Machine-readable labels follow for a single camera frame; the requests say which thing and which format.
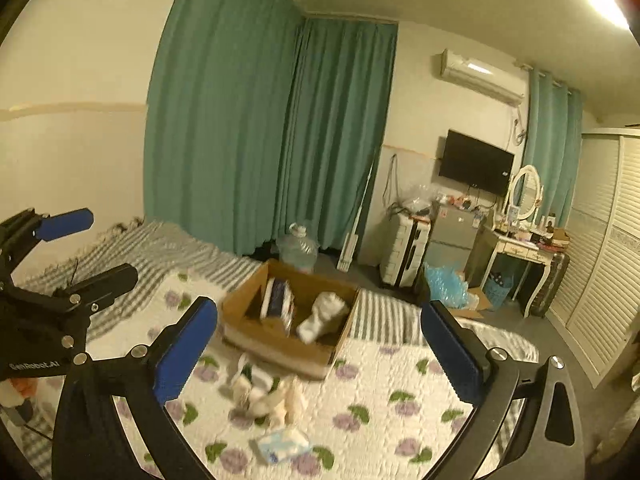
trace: cardboard box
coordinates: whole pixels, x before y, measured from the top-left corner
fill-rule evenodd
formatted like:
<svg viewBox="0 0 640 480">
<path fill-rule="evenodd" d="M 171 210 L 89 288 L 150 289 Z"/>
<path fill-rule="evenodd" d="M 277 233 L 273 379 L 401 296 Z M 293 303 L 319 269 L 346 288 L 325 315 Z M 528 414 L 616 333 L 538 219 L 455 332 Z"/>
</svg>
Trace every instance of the cardboard box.
<svg viewBox="0 0 640 480">
<path fill-rule="evenodd" d="M 291 287 L 296 311 L 289 336 L 281 325 L 260 320 L 260 306 L 269 278 L 287 280 Z M 335 292 L 346 302 L 350 313 L 338 332 L 307 345 L 296 335 L 296 328 L 311 315 L 311 307 L 320 292 Z M 265 361 L 306 377 L 324 379 L 347 338 L 358 294 L 354 286 L 304 274 L 277 260 L 268 260 L 222 302 L 225 338 Z"/>
<path fill-rule="evenodd" d="M 416 279 L 414 292 L 416 293 L 416 304 L 420 306 L 421 304 L 431 300 L 431 293 L 429 291 L 429 285 L 427 284 L 427 279 L 424 276 L 423 272 L 418 273 L 418 278 Z M 491 303 L 484 295 L 482 289 L 478 286 L 474 288 L 470 288 L 469 292 L 478 296 L 478 307 L 475 310 L 467 310 L 466 308 L 447 308 L 447 310 L 454 317 L 464 317 L 466 319 L 482 319 L 483 316 L 480 314 L 481 310 L 485 310 L 491 307 Z"/>
<path fill-rule="evenodd" d="M 568 247 L 569 241 L 571 240 L 569 234 L 562 229 L 561 227 L 557 227 L 554 229 L 554 237 L 551 240 L 551 244 L 556 247 Z"/>
</svg>

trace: wall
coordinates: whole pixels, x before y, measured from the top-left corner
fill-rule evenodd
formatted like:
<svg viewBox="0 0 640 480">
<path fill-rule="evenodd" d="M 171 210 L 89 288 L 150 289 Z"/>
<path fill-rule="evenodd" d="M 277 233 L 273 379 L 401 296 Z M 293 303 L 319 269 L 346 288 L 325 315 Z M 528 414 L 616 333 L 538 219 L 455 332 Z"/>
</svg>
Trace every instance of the wall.
<svg viewBox="0 0 640 480">
<path fill-rule="evenodd" d="M 640 114 L 613 114 L 603 118 L 603 128 L 624 128 L 627 124 L 640 124 Z"/>
<path fill-rule="evenodd" d="M 40 243 L 14 279 L 65 260 L 118 222 L 143 216 L 146 107 L 52 106 L 0 111 L 0 221 L 34 207 L 55 215 L 88 207 L 89 231 Z"/>
<path fill-rule="evenodd" d="M 145 103 L 174 0 L 30 0 L 0 46 L 0 109 Z"/>
<path fill-rule="evenodd" d="M 524 80 L 529 75 L 514 66 L 515 58 L 477 41 L 444 30 L 401 22 L 398 34 L 394 79 L 389 100 L 384 147 L 375 178 L 371 206 L 358 255 L 360 263 L 380 262 L 386 231 L 386 206 L 383 193 L 392 155 L 398 156 L 400 195 L 416 183 L 429 184 L 456 195 L 465 194 L 466 185 L 438 176 L 436 159 L 442 156 L 444 139 L 449 129 L 476 137 L 514 154 L 512 174 L 520 167 L 524 143 L 515 146 L 512 140 L 515 108 L 440 79 L 440 55 L 450 48 L 456 54 L 474 57 L 511 72 Z M 522 122 L 526 126 L 528 96 L 520 105 Z M 595 117 L 585 111 L 586 127 L 597 126 Z M 477 191 L 472 192 L 476 200 Z M 395 185 L 387 191 L 389 200 L 396 199 Z M 495 197 L 481 192 L 478 203 L 493 204 Z"/>
</svg>

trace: teal curtain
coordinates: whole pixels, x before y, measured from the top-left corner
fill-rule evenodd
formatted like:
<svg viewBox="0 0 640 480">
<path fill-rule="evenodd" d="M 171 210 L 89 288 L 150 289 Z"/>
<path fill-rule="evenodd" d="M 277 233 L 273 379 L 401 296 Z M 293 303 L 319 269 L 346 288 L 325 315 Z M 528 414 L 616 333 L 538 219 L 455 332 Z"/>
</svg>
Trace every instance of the teal curtain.
<svg viewBox="0 0 640 480">
<path fill-rule="evenodd" d="M 533 69 L 529 79 L 529 127 L 525 164 L 532 164 L 545 187 L 540 216 L 555 213 L 564 226 L 574 196 L 580 157 L 582 97 L 566 85 L 554 85 L 550 73 Z"/>
<path fill-rule="evenodd" d="M 302 23 L 292 0 L 174 1 L 147 98 L 146 215 L 238 254 L 273 237 Z"/>
<path fill-rule="evenodd" d="M 305 221 L 322 247 L 342 247 L 382 144 L 397 36 L 397 25 L 306 20 L 280 164 L 281 229 Z"/>
</svg>

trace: television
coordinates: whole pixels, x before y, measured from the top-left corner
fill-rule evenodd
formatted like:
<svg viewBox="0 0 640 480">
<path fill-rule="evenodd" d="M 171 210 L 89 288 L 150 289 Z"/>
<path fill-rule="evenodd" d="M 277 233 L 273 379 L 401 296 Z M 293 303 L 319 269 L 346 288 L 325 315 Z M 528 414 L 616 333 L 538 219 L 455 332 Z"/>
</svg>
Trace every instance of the television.
<svg viewBox="0 0 640 480">
<path fill-rule="evenodd" d="M 504 196 L 512 166 L 513 153 L 449 130 L 439 175 Z"/>
</svg>

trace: white suitcase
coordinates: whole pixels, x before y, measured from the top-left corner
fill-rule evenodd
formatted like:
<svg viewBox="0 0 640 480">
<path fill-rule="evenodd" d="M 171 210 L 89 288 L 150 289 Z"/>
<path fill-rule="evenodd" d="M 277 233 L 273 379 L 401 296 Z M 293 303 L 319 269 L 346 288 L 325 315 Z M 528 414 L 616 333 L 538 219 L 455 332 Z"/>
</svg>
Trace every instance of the white suitcase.
<svg viewBox="0 0 640 480">
<path fill-rule="evenodd" d="M 412 219 L 404 212 L 389 221 L 380 278 L 392 286 L 412 286 L 429 238 L 431 224 Z"/>
</svg>

